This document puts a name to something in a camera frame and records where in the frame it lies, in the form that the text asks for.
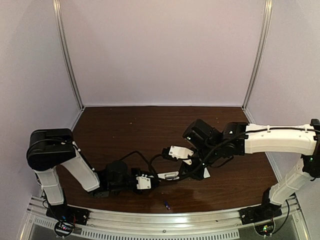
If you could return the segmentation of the white battery cover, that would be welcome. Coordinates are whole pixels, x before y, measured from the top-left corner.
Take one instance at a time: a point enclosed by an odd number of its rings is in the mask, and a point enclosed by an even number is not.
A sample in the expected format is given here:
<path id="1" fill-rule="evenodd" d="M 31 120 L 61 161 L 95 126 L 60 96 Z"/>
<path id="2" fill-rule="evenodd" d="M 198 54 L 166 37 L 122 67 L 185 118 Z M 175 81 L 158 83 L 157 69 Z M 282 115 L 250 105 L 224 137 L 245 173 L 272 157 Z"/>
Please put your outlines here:
<path id="1" fill-rule="evenodd" d="M 203 178 L 204 178 L 204 179 L 207 179 L 207 178 L 209 178 L 210 176 L 211 176 L 211 175 L 210 175 L 208 169 L 207 169 L 207 168 L 204 168 L 204 170 L 203 170 Z"/>

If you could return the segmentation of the white remote control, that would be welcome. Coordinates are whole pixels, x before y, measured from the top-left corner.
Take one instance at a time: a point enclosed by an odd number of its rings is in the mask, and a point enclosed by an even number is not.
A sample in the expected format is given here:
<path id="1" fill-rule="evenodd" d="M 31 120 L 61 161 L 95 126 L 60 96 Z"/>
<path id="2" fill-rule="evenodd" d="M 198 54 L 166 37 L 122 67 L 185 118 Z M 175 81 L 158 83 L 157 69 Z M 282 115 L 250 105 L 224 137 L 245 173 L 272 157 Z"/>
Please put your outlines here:
<path id="1" fill-rule="evenodd" d="M 174 180 L 179 179 L 179 172 L 178 171 L 172 171 L 172 172 L 164 172 L 164 173 L 159 173 L 158 178 L 161 180 L 166 180 L 166 177 L 176 177 Z"/>

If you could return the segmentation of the purple battery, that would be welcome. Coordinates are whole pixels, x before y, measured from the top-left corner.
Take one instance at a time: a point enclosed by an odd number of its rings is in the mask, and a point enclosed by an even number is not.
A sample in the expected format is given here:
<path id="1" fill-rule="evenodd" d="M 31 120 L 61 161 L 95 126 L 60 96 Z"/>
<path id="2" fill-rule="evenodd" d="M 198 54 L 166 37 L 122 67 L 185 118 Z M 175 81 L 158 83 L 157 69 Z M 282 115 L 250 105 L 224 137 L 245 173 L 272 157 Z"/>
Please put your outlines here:
<path id="1" fill-rule="evenodd" d="M 176 178 L 177 178 L 176 176 L 165 177 L 165 179 L 169 181 L 175 180 Z"/>
<path id="2" fill-rule="evenodd" d="M 164 201 L 163 203 L 164 203 L 165 208 L 166 208 L 168 211 L 170 211 L 170 210 L 171 210 L 171 206 L 169 205 L 169 203 L 168 203 L 167 201 Z"/>

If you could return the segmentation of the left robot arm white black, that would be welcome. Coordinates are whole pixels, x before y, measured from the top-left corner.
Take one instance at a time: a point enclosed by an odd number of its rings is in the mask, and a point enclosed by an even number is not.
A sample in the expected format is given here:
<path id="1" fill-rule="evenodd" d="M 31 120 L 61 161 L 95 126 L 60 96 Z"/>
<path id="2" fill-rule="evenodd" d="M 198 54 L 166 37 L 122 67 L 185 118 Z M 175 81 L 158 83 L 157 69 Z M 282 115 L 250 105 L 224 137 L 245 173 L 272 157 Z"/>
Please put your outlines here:
<path id="1" fill-rule="evenodd" d="M 124 159 L 108 163 L 104 169 L 94 169 L 85 158 L 69 128 L 38 129 L 31 133 L 26 152 L 27 163 L 36 174 L 51 206 L 67 203 L 61 187 L 57 166 L 63 166 L 94 198 L 133 191 L 137 194 L 160 184 L 154 172 L 128 169 Z"/>

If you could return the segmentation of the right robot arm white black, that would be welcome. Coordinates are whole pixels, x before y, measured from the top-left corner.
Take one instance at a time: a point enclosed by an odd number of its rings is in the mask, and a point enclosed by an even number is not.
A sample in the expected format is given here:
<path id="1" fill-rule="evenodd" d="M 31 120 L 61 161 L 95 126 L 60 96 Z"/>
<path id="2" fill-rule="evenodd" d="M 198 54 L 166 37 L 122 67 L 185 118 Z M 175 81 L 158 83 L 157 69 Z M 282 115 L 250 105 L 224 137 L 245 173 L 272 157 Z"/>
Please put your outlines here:
<path id="1" fill-rule="evenodd" d="M 170 155 L 186 164 L 186 175 L 203 172 L 220 158 L 231 159 L 262 152 L 295 153 L 301 157 L 292 170 L 277 184 L 266 190 L 263 206 L 281 206 L 307 181 L 320 176 L 320 122 L 298 126 L 257 125 L 229 122 L 219 131 L 201 119 L 183 133 L 194 149 L 171 147 Z"/>

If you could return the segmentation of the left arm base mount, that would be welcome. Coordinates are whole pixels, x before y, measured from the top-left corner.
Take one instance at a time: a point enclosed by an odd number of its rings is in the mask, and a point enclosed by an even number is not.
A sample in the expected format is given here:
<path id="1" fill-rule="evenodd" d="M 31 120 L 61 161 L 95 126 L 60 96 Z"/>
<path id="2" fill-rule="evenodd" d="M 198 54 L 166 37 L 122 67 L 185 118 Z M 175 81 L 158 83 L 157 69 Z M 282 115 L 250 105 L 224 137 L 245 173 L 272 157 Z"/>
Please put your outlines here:
<path id="1" fill-rule="evenodd" d="M 85 208 L 74 207 L 67 204 L 64 199 L 62 204 L 52 205 L 47 202 L 46 216 L 54 218 L 60 222 L 68 222 L 85 226 L 87 224 L 90 211 Z"/>

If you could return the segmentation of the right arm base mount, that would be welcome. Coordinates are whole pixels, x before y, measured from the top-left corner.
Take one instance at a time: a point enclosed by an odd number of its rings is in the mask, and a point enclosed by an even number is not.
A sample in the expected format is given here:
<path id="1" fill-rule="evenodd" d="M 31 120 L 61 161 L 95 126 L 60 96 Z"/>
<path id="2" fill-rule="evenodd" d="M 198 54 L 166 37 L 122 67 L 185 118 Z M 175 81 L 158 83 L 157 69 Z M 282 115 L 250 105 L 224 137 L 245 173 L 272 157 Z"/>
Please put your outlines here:
<path id="1" fill-rule="evenodd" d="M 269 189 L 262 195 L 260 205 L 240 209 L 239 216 L 243 225 L 270 220 L 282 215 L 281 204 L 273 204 L 269 198 Z"/>

